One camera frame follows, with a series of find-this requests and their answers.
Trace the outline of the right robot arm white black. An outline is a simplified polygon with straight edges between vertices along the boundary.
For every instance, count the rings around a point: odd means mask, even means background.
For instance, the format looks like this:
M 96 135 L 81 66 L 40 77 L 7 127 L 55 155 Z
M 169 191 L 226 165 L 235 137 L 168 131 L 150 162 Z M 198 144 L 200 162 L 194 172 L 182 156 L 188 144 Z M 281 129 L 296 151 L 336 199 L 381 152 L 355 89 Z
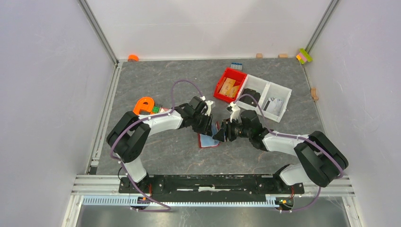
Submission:
M 310 135 L 292 135 L 270 131 L 262 126 L 255 111 L 240 113 L 239 120 L 225 119 L 220 130 L 213 136 L 221 142 L 247 138 L 259 150 L 275 151 L 293 155 L 298 165 L 287 165 L 276 172 L 273 187 L 279 193 L 287 192 L 297 183 L 313 182 L 326 187 L 343 175 L 348 160 L 321 131 Z

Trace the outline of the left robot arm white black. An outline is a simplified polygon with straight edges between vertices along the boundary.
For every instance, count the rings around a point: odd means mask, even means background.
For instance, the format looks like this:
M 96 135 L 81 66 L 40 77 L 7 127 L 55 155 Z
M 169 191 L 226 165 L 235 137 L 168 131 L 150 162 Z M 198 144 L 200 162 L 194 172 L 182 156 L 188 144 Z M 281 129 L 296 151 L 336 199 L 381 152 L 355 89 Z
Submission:
M 156 133 L 191 127 L 195 133 L 212 135 L 212 108 L 214 101 L 193 97 L 190 102 L 174 106 L 166 112 L 137 115 L 126 112 L 106 138 L 111 147 L 110 156 L 117 159 L 131 180 L 136 192 L 148 188 L 147 172 L 140 155 L 149 136 Z

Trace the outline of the red leather card holder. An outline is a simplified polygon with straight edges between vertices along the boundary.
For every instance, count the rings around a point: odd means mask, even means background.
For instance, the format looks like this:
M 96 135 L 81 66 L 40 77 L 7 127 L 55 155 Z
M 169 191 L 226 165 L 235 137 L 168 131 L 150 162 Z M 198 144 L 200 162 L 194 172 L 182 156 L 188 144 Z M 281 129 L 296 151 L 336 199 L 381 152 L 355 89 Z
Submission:
M 203 134 L 198 134 L 198 145 L 199 148 L 212 148 L 212 147 L 217 147 L 220 144 L 219 140 L 213 139 L 213 136 L 219 131 L 220 125 L 218 122 L 212 124 L 211 126 L 211 131 L 212 135 L 203 135 Z

